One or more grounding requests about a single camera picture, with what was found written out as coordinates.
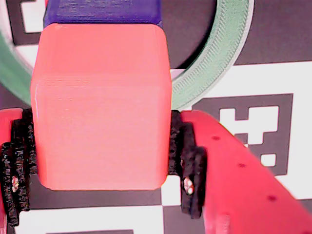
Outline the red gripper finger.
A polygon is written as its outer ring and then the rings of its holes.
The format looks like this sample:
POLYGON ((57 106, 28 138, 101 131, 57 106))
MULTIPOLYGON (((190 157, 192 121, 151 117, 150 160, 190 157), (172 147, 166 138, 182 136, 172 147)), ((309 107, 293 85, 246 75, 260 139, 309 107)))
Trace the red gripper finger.
POLYGON ((222 124, 201 111, 171 112, 170 175, 181 210, 208 234, 309 234, 312 216, 222 124))
POLYGON ((30 210, 30 175, 37 155, 32 109, 0 111, 0 232, 19 225, 19 214, 30 210))

